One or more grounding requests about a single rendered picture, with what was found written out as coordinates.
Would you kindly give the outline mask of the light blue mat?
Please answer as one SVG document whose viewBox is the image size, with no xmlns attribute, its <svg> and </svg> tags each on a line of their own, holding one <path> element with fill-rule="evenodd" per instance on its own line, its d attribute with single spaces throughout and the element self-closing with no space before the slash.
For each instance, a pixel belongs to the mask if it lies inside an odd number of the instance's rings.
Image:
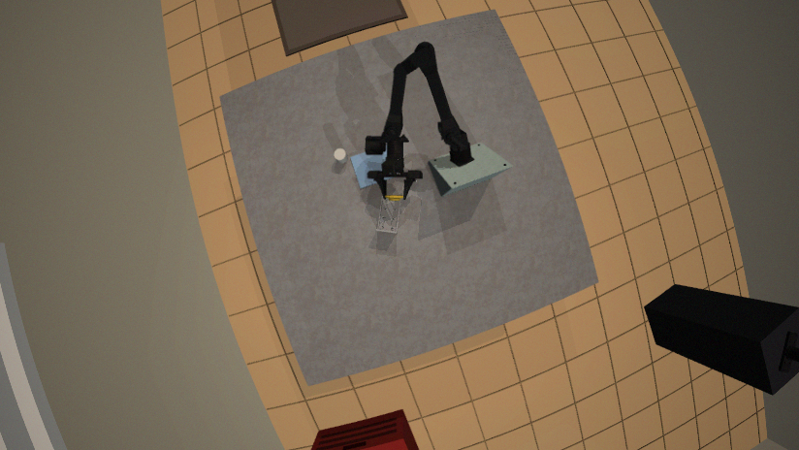
<svg viewBox="0 0 799 450">
<path fill-rule="evenodd" d="M 387 156 L 387 145 L 386 145 L 386 150 L 383 151 L 383 154 L 366 155 L 366 153 L 362 153 L 350 157 L 355 173 L 358 178 L 360 188 L 377 183 L 374 180 L 374 178 L 367 178 L 367 173 L 368 171 L 382 172 L 381 164 L 384 161 L 386 161 L 386 156 Z"/>
</svg>

